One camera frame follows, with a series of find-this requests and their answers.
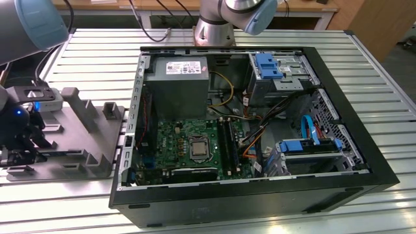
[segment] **green circuit board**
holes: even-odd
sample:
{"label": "green circuit board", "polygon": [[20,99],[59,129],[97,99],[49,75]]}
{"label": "green circuit board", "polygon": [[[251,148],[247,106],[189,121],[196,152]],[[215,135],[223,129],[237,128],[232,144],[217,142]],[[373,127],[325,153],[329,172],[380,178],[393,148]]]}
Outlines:
{"label": "green circuit board", "polygon": [[[243,138],[241,122],[233,121],[233,134]],[[195,161],[191,159],[189,140],[208,139],[209,159]],[[213,167],[219,169],[219,180],[252,178],[249,162],[240,165],[240,173],[223,174],[221,155],[217,139],[216,120],[160,121],[157,127],[156,169]]]}

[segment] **sticker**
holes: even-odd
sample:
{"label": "sticker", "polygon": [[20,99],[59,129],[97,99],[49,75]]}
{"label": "sticker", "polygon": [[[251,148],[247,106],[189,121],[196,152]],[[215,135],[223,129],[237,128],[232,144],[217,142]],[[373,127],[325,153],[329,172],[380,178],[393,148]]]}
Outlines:
{"label": "sticker", "polygon": [[255,162],[255,169],[261,173],[261,166],[257,162]]}
{"label": "sticker", "polygon": [[249,101],[249,99],[248,99],[247,97],[244,97],[244,98],[243,98],[243,105],[244,105],[244,106],[248,106],[248,101]]}
{"label": "sticker", "polygon": [[272,149],[271,147],[267,146],[267,147],[265,147],[265,150],[264,150],[264,153],[265,153],[265,154],[269,154],[269,153],[272,152],[272,150],[273,150],[273,149]]}
{"label": "sticker", "polygon": [[131,6],[119,6],[120,9],[131,9]]}
{"label": "sticker", "polygon": [[201,62],[168,62],[167,63],[167,74],[200,74],[201,73]]}
{"label": "sticker", "polygon": [[291,69],[289,69],[289,67],[280,67],[280,71],[281,72],[291,72]]}

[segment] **power supply label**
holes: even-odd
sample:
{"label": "power supply label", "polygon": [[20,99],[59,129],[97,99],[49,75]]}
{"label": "power supply label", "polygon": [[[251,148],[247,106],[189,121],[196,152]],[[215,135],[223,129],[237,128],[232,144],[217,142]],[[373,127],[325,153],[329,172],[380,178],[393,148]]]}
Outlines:
{"label": "power supply label", "polygon": [[201,62],[168,62],[167,63],[167,74],[200,74],[201,73]]}

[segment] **motherboard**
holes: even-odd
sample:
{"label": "motherboard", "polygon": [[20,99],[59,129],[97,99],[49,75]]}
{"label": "motherboard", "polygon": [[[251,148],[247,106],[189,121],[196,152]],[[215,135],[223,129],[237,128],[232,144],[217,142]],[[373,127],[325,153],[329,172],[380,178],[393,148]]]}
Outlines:
{"label": "motherboard", "polygon": [[[148,168],[143,177],[148,184],[167,183],[164,177],[169,176],[169,171],[183,172],[184,180],[188,181],[189,178],[185,177],[199,173],[191,171],[193,169],[204,170],[201,174],[216,175],[213,180],[252,178],[251,162],[232,158],[232,152],[225,148],[225,139],[219,131],[221,124],[220,120],[159,122],[156,155],[143,159]],[[233,135],[233,141],[228,141],[228,145],[233,147],[237,140],[244,138],[244,131],[240,120],[233,120],[229,124],[232,132],[228,133]]]}

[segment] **yellow wire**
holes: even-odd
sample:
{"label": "yellow wire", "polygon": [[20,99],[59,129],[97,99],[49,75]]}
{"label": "yellow wire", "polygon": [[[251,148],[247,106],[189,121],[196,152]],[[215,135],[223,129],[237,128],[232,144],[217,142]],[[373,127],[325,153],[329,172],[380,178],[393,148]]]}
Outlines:
{"label": "yellow wire", "polygon": [[208,107],[215,107],[215,106],[221,106],[224,104],[227,104],[227,102],[229,102],[232,99],[233,99],[233,96],[235,96],[235,87],[233,87],[233,84],[229,82],[229,80],[227,79],[225,76],[223,76],[223,74],[217,73],[217,72],[211,72],[211,73],[215,73],[217,74],[225,81],[227,83],[229,84],[229,87],[232,89],[232,93],[229,94],[229,98],[227,99],[227,101],[219,103],[219,104],[213,104],[213,105],[208,105]]}

